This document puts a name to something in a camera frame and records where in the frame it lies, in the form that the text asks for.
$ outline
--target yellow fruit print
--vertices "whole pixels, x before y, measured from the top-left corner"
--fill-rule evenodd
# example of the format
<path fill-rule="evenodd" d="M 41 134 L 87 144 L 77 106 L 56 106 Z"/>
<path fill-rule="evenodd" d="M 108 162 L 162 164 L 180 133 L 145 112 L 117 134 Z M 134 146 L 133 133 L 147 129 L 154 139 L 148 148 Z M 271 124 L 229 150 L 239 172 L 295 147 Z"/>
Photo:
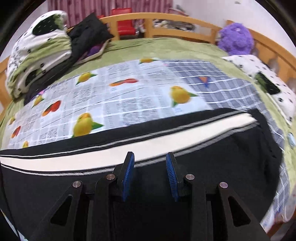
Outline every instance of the yellow fruit print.
<path fill-rule="evenodd" d="M 191 97 L 197 96 L 196 94 L 192 94 L 180 86 L 173 86 L 170 89 L 170 95 L 173 99 L 173 107 L 177 104 L 187 103 Z"/>
<path fill-rule="evenodd" d="M 153 61 L 157 61 L 157 58 L 142 58 L 140 59 L 140 63 L 139 64 L 143 64 L 143 63 L 151 63 Z"/>
<path fill-rule="evenodd" d="M 10 118 L 10 121 L 9 121 L 9 126 L 15 121 L 15 116 L 11 117 Z"/>
<path fill-rule="evenodd" d="M 78 85 L 79 83 L 85 82 L 85 81 L 89 80 L 91 77 L 94 77 L 94 76 L 97 76 L 97 75 L 92 74 L 91 72 L 84 73 L 84 74 L 79 76 L 78 82 L 76 83 L 76 85 Z"/>
<path fill-rule="evenodd" d="M 29 142 L 25 141 L 24 144 L 22 145 L 23 148 L 29 147 Z"/>
<path fill-rule="evenodd" d="M 37 98 L 34 101 L 33 107 L 38 105 L 41 101 L 43 101 L 44 99 L 42 98 L 42 95 L 38 95 Z"/>
<path fill-rule="evenodd" d="M 89 134 L 92 130 L 102 127 L 102 124 L 93 122 L 90 113 L 81 114 L 73 128 L 73 136 L 79 137 Z"/>

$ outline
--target purple plush toy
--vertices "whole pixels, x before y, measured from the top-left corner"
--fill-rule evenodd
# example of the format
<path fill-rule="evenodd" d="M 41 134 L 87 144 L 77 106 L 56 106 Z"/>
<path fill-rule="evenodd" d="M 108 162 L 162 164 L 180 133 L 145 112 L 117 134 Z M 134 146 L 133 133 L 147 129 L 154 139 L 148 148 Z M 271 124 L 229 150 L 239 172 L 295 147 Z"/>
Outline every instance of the purple plush toy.
<path fill-rule="evenodd" d="M 221 40 L 218 47 L 229 55 L 250 54 L 254 40 L 249 30 L 240 23 L 232 23 L 220 30 Z"/>

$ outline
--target wooden post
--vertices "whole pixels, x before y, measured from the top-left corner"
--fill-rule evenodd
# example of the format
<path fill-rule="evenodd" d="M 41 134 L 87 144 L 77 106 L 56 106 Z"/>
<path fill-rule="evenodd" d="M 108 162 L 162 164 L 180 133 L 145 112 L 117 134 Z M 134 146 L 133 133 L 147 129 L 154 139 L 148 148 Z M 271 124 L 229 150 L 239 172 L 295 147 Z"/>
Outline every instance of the wooden post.
<path fill-rule="evenodd" d="M 114 35 L 112 41 L 119 40 L 118 26 L 116 20 L 110 21 L 110 32 Z"/>
<path fill-rule="evenodd" d="M 145 38 L 153 38 L 153 22 L 151 18 L 144 19 Z"/>
<path fill-rule="evenodd" d="M 9 57 L 7 57 L 3 62 L 0 63 L 0 102 L 5 109 L 9 103 L 12 101 L 9 93 L 5 87 L 5 80 L 6 80 L 6 69 L 8 64 Z"/>
<path fill-rule="evenodd" d="M 216 34 L 217 34 L 217 31 L 214 30 L 214 29 L 211 29 L 211 41 L 210 41 L 210 44 L 215 44 L 216 43 Z"/>

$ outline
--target triangular cutout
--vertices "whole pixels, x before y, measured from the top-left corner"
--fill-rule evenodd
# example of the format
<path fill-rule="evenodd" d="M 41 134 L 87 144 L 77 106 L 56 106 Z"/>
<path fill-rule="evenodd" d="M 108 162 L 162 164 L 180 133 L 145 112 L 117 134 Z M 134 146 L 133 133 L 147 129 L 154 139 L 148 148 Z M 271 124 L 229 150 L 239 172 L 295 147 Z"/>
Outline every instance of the triangular cutout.
<path fill-rule="evenodd" d="M 207 77 L 206 76 L 199 76 L 200 80 L 203 82 L 203 83 L 207 83 Z"/>
<path fill-rule="evenodd" d="M 59 207 L 59 209 L 53 215 L 50 222 L 60 226 L 65 226 L 67 223 L 71 202 L 72 202 L 72 196 L 69 195 L 64 201 L 64 203 Z"/>
<path fill-rule="evenodd" d="M 230 196 L 228 198 L 228 202 L 232 214 L 233 225 L 236 227 L 248 225 L 251 222 L 251 220 L 248 217 L 248 215 L 244 212 L 242 207 L 234 199 L 234 197 Z"/>

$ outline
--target clothes pile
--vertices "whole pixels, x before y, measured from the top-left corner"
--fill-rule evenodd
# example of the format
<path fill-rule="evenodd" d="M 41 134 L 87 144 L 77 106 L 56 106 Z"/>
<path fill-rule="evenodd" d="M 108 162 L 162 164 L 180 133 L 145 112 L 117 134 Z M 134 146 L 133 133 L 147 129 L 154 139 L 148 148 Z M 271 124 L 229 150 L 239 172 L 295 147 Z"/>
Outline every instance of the clothes pile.
<path fill-rule="evenodd" d="M 7 66 L 6 89 L 24 104 L 61 78 L 93 46 L 114 36 L 92 13 L 67 33 L 64 11 L 40 16 L 17 40 Z"/>

